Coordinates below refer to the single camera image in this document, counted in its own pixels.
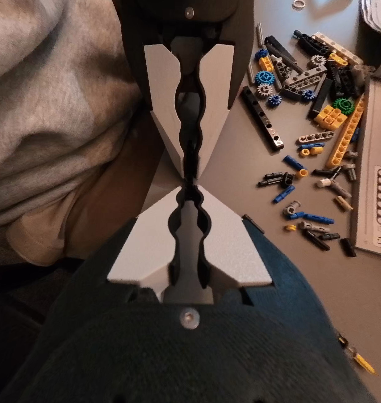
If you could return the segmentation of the short black lego beam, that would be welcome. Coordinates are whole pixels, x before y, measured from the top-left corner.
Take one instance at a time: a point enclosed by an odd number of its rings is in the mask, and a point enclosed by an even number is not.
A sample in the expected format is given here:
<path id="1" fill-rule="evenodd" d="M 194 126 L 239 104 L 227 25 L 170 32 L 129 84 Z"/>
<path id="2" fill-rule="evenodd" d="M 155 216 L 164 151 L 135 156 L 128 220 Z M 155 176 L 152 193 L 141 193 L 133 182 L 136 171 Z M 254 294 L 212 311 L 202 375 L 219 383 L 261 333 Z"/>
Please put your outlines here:
<path id="1" fill-rule="evenodd" d="M 256 229 L 258 229 L 262 234 L 265 234 L 265 231 L 247 214 L 242 215 L 242 219 L 250 222 Z"/>

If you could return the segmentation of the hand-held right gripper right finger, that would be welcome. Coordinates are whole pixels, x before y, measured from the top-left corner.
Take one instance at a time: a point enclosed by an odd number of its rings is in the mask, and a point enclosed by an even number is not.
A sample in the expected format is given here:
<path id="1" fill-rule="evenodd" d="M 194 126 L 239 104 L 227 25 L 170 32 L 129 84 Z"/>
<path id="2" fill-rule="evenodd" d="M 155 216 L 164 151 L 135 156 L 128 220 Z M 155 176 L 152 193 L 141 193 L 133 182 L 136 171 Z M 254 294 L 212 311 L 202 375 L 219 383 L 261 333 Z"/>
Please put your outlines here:
<path id="1" fill-rule="evenodd" d="M 197 274 L 202 288 L 223 296 L 229 289 L 262 287 L 272 278 L 243 219 L 200 185 L 194 186 L 199 243 Z"/>

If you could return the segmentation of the long yellow lego beam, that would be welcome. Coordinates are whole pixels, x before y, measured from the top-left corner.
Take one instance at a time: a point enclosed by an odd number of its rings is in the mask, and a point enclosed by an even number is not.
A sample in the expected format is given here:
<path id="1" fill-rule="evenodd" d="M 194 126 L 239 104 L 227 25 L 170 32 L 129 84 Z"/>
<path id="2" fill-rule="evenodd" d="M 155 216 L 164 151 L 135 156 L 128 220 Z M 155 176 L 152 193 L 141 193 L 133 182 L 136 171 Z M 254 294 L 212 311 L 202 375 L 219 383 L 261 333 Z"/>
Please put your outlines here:
<path id="1" fill-rule="evenodd" d="M 363 93 L 355 103 L 355 109 L 353 113 L 347 118 L 343 129 L 339 133 L 337 141 L 335 142 L 334 148 L 330 153 L 330 156 L 325 164 L 325 167 L 328 169 L 333 169 L 336 166 L 339 166 L 341 163 L 345 152 L 348 149 L 348 146 L 351 142 L 351 139 L 354 135 L 356 128 L 362 118 L 362 115 L 365 110 L 367 96 Z"/>

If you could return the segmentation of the grey instruction booklet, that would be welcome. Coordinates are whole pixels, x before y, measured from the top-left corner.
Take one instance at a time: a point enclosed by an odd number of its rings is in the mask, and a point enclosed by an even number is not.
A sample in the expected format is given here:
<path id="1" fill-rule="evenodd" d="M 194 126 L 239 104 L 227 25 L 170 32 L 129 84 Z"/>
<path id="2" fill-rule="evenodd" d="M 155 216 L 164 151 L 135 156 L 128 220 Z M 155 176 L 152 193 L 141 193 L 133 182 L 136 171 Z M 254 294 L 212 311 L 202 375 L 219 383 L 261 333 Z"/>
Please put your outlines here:
<path id="1" fill-rule="evenodd" d="M 381 255 L 381 80 L 370 79 L 358 140 L 351 231 L 354 246 Z"/>

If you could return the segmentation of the yellow pointed lego piece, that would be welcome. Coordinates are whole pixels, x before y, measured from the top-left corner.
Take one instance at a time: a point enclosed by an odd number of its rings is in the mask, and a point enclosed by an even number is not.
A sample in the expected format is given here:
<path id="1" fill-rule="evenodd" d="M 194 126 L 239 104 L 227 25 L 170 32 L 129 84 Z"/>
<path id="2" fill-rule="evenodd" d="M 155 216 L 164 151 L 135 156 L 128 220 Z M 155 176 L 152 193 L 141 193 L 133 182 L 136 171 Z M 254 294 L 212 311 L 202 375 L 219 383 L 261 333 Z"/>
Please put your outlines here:
<path id="1" fill-rule="evenodd" d="M 349 341 L 340 333 L 337 334 L 337 340 L 344 350 L 345 354 L 352 359 L 357 365 L 363 368 L 366 372 L 377 375 L 374 367 L 366 360 L 355 348 L 353 348 Z"/>

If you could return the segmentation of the long black lego beam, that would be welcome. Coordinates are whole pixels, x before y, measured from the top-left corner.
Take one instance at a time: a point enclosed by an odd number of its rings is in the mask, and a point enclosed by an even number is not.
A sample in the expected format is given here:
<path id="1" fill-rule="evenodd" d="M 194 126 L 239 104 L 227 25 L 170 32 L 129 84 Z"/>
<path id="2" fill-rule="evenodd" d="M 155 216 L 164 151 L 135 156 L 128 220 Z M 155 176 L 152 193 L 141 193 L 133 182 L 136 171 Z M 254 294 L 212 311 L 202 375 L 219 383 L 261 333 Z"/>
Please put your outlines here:
<path id="1" fill-rule="evenodd" d="M 260 106 L 258 98 L 247 85 L 242 88 L 240 96 L 271 150 L 274 152 L 282 150 L 283 141 Z"/>

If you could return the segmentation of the small black lego piece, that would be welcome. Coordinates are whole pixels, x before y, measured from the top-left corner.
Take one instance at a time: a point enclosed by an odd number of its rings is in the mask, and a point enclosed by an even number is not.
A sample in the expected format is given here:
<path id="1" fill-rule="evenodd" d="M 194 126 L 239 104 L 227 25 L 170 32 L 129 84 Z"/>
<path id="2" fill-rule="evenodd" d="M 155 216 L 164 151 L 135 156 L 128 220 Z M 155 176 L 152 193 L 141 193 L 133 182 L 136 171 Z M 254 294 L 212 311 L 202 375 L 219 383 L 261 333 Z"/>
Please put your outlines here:
<path id="1" fill-rule="evenodd" d="M 193 200 L 194 181 L 197 178 L 198 155 L 196 141 L 188 140 L 184 154 L 184 195 L 185 200 Z"/>

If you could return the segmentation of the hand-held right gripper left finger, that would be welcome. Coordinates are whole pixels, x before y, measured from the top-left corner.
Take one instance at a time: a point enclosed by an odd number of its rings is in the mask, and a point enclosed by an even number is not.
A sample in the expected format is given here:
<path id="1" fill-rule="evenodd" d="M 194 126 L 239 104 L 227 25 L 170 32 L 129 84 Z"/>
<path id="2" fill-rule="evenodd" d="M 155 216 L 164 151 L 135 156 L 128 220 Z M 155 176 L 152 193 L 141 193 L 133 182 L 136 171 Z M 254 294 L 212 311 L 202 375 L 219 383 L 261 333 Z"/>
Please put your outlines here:
<path id="1" fill-rule="evenodd" d="M 175 285 L 180 273 L 177 231 L 181 226 L 184 189 L 177 187 L 141 213 L 124 242 L 107 280 L 163 294 Z"/>

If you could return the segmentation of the person's grey hoodie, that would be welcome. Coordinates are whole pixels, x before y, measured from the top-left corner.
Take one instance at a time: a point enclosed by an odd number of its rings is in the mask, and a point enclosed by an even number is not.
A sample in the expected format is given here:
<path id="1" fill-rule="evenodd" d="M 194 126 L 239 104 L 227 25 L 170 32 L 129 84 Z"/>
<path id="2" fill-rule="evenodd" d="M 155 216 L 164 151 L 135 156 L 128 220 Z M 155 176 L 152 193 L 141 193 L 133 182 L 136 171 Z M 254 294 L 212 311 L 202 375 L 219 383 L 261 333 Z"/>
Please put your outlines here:
<path id="1" fill-rule="evenodd" d="M 0 1 L 0 266 L 65 254 L 140 99 L 115 1 Z"/>

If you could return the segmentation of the pile of mixed lego parts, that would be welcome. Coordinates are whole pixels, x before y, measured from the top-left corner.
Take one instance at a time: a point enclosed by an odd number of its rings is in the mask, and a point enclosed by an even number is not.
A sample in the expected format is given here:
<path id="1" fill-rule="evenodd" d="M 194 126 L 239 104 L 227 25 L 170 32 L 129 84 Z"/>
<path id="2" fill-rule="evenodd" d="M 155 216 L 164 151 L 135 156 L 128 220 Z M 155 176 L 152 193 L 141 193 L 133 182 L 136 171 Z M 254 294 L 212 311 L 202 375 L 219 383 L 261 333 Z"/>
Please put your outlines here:
<path id="1" fill-rule="evenodd" d="M 260 22 L 256 26 L 256 33 L 260 48 L 255 60 L 260 70 L 253 76 L 249 63 L 247 71 L 251 82 L 256 84 L 253 94 L 258 102 L 259 98 L 264 99 L 269 108 L 277 108 L 284 98 L 295 103 L 309 103 L 311 106 L 307 118 L 322 131 L 301 135 L 295 143 L 299 146 L 297 151 L 301 158 L 320 155 L 324 151 L 323 141 L 335 138 L 337 131 L 341 132 L 347 118 L 353 113 L 357 99 L 364 93 L 364 79 L 374 71 L 373 67 L 365 66 L 361 58 L 321 32 L 308 35 L 295 30 L 293 37 L 297 39 L 297 45 L 310 56 L 304 70 L 274 36 L 263 37 Z M 359 124 L 350 144 L 360 133 Z M 357 180 L 356 158 L 357 153 L 348 146 L 339 166 L 314 169 L 310 173 L 297 159 L 286 155 L 283 162 L 293 171 L 267 174 L 256 186 L 279 185 L 282 192 L 272 201 L 277 204 L 294 191 L 295 181 L 312 174 L 320 177 L 315 184 L 317 188 L 330 189 L 336 195 L 334 203 L 340 210 L 353 212 L 352 195 L 337 179 L 344 174 L 350 182 Z"/>

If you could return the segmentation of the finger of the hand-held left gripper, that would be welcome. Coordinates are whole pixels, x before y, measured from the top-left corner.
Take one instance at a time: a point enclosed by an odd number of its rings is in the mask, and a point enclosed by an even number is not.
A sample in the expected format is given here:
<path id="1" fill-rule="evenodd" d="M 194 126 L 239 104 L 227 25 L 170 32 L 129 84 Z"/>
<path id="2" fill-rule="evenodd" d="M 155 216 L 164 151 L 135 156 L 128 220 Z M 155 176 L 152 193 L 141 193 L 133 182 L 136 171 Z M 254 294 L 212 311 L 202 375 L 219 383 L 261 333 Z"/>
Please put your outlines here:
<path id="1" fill-rule="evenodd" d="M 181 82 L 178 58 L 163 44 L 144 46 L 151 116 L 172 163 L 184 179 L 184 151 L 180 144 L 181 121 L 176 111 L 176 92 Z"/>
<path id="2" fill-rule="evenodd" d="M 208 165 L 230 111 L 228 100 L 233 57 L 234 46 L 219 43 L 199 62 L 198 78 L 204 108 L 199 121 L 201 145 L 198 150 L 197 179 L 200 179 Z"/>

